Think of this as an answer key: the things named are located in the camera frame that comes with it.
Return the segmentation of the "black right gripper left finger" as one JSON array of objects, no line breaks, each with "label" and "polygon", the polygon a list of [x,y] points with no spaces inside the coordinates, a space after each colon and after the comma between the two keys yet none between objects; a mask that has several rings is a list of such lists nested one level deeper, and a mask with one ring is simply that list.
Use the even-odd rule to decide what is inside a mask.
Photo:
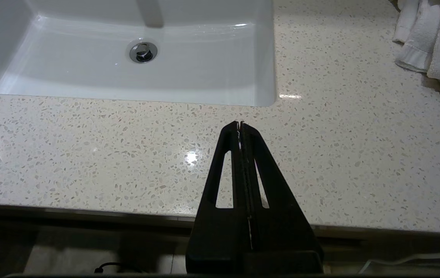
[{"label": "black right gripper left finger", "polygon": [[[220,132],[192,229],[188,254],[235,254],[238,249],[250,248],[240,127],[240,122],[233,121]],[[218,208],[220,181],[227,154],[231,157],[233,206]]]}]

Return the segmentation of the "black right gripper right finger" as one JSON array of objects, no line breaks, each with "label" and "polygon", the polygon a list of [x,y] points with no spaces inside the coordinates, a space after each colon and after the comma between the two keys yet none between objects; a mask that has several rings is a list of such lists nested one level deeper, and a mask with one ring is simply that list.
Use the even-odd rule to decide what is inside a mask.
[{"label": "black right gripper right finger", "polygon": [[323,254],[260,132],[244,122],[241,150],[254,250]]}]

